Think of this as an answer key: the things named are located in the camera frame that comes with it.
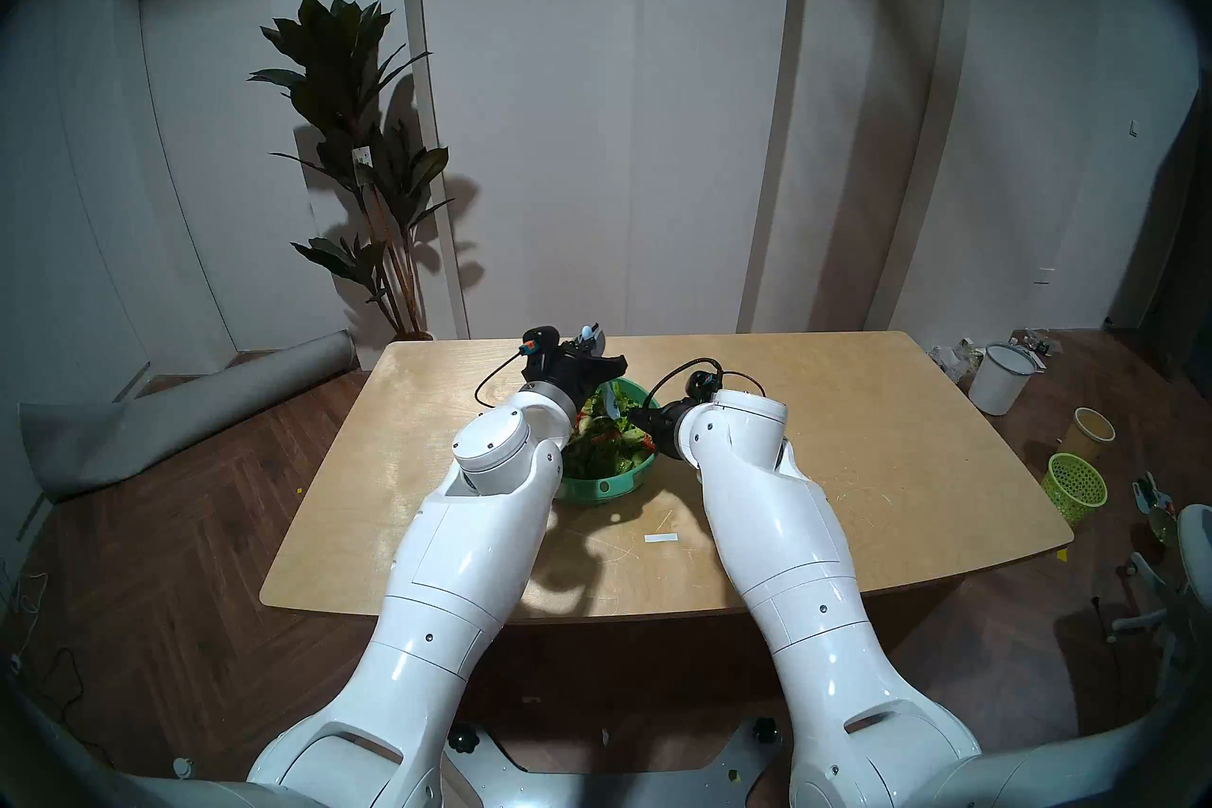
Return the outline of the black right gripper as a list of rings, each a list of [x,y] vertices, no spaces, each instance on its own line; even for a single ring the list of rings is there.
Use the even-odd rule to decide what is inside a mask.
[[[658,407],[631,407],[627,420],[651,440],[661,455],[684,462],[680,440],[680,425],[686,416],[697,407],[693,399],[682,399]]]

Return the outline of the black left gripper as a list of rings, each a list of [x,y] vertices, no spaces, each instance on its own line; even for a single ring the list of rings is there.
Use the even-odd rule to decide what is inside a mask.
[[[543,355],[539,382],[564,392],[572,407],[582,407],[599,385],[627,373],[627,357],[604,356],[605,345],[600,323],[583,326],[574,343],[559,343]]]

